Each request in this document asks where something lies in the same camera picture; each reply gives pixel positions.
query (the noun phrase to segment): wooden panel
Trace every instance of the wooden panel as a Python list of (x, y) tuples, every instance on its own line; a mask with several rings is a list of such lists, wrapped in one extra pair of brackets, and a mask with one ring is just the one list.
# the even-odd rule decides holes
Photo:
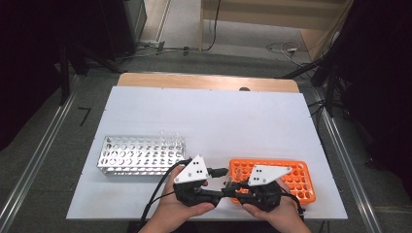
[(199, 76), (161, 73), (125, 73), (119, 78), (120, 86), (147, 86), (192, 89), (273, 91), (299, 93), (293, 80), (243, 78), (229, 76)]

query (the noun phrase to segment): white bracket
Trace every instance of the white bracket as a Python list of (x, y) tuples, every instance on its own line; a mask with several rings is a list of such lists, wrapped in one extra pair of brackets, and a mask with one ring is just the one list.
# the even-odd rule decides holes
[(188, 166), (175, 178), (175, 183), (189, 183), (209, 178), (202, 155), (195, 157)]
[(290, 167), (255, 165), (249, 177), (249, 186), (265, 185), (291, 172)]

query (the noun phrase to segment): gray carpet floor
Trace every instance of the gray carpet floor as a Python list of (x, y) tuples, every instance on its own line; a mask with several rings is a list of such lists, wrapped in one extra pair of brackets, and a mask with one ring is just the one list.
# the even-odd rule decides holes
[[(162, 55), (128, 58), (115, 64), (129, 72), (213, 74), (257, 78), (281, 77), (296, 68), (295, 64), (289, 61), (198, 52), (187, 56), (183, 56), (181, 52), (168, 52)], [(119, 74), (110, 73), (106, 68), (94, 65), (87, 77), (81, 77), (82, 82), (71, 109), (51, 144), (47, 157), (9, 232), (126, 232), (127, 221), (65, 219), (110, 90), (117, 84), (118, 79)], [(296, 77), (295, 80), (307, 103), (315, 102), (314, 87), (309, 84), (307, 75)], [(27, 122), (12, 144), (0, 151), (0, 205), (6, 201), (40, 143), (56, 112), (59, 100), (58, 90)], [(83, 126), (80, 124), (84, 120), (85, 111), (80, 110), (79, 107), (91, 108)], [(345, 119), (339, 109), (335, 109), (335, 114), (339, 131), (371, 204), (375, 208), (383, 231), (411, 232), (411, 201), (404, 192), (400, 180), (387, 171), (364, 166), (368, 156), (356, 126)], [(351, 188), (322, 122), (320, 122), (320, 131), (332, 174), (341, 189), (340, 195), (349, 217), (346, 220), (331, 220), (329, 232), (366, 232)], [(242, 223), (239, 222), (197, 222), (196, 224), (200, 232), (227, 232), (233, 227), (242, 227)], [(307, 224), (313, 232), (318, 232), (322, 222), (307, 220)]]

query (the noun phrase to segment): person's right hand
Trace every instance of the person's right hand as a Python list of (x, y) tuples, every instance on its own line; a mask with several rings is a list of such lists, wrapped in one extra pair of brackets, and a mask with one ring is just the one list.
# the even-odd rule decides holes
[[(281, 179), (276, 180), (276, 182), (287, 193), (291, 193), (289, 187)], [(296, 206), (290, 197), (282, 196), (280, 205), (269, 213), (261, 211), (258, 207), (250, 204), (244, 204), (242, 207), (252, 216), (268, 221), (276, 230), (282, 233), (310, 232), (297, 214)]]

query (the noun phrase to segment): floor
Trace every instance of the floor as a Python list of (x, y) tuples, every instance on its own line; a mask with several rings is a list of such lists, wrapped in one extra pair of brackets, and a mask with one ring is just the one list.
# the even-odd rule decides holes
[[(162, 0), (155, 1), (155, 4), (154, 1), (146, 2), (148, 16), (154, 20), (148, 22), (142, 41), (165, 41), (165, 46), (168, 48), (196, 47), (197, 32), (192, 28), (196, 28), (197, 21), (194, 19), (198, 16), (196, 9), (199, 1), (190, 1), (183, 5), (183, 0), (170, 2)], [(191, 19), (179, 18), (181, 12), (187, 13)], [(205, 28), (208, 27), (209, 22), (205, 21)], [(281, 45), (293, 47), (297, 44), (300, 45), (299, 52), (282, 53)], [(268, 45), (272, 45), (271, 50), (267, 49)], [(296, 29), (265, 26), (259, 28), (255, 25), (223, 22), (218, 23), (217, 40), (213, 49), (206, 53), (191, 52), (189, 55), (183, 55), (181, 51), (173, 51), (150, 55), (153, 52), (153, 50), (142, 50), (132, 57), (114, 63), (130, 72), (275, 78), (295, 70), (298, 67), (296, 63), (311, 62)], [(0, 151), (1, 209), (6, 207), (6, 201), (11, 200), (9, 195), (13, 190), (16, 191), (15, 187), (20, 178), (22, 176), (30, 178), (27, 183), (30, 188), (20, 193), (19, 200), (22, 202), (17, 203), (15, 216), (5, 216), (2, 213), (0, 232), (126, 231), (127, 221), (65, 219), (108, 95), (119, 79), (119, 74), (110, 73), (93, 62), (90, 62), (90, 66), (92, 68), (87, 77), (74, 77), (72, 81), (74, 91), (70, 105), (65, 109), (58, 106), (60, 101), (58, 90), (27, 122), (12, 144)], [(318, 94), (324, 92), (322, 88), (314, 88), (310, 85), (309, 79), (312, 75), (313, 71), (310, 71), (294, 78), (308, 104), (322, 99)], [(86, 119), (85, 109), (90, 109)], [(316, 106), (310, 107), (311, 112), (316, 109)], [(325, 117), (321, 117), (319, 122), (320, 135), (349, 217), (347, 220), (330, 220), (325, 224), (324, 232), (410, 232), (411, 200), (403, 190), (400, 180), (387, 171), (364, 165), (368, 156), (364, 151), (357, 127), (342, 114), (340, 109), (334, 111), (334, 122), (380, 228), (370, 230), (363, 220), (364, 216), (357, 204), (356, 193), (350, 184), (351, 179), (344, 170), (324, 114)], [(56, 121), (55, 116), (59, 112), (64, 113), (65, 118)], [(53, 133), (49, 128), (51, 122), (57, 122)], [(51, 136), (52, 140), (49, 144), (42, 141), (44, 135)], [(39, 162), (42, 165), (34, 173), (24, 174), (33, 157), (40, 158)], [(200, 232), (226, 232), (233, 225), (241, 223), (197, 222), (196, 224)], [(308, 220), (307, 224), (313, 232), (318, 232), (323, 222)]]

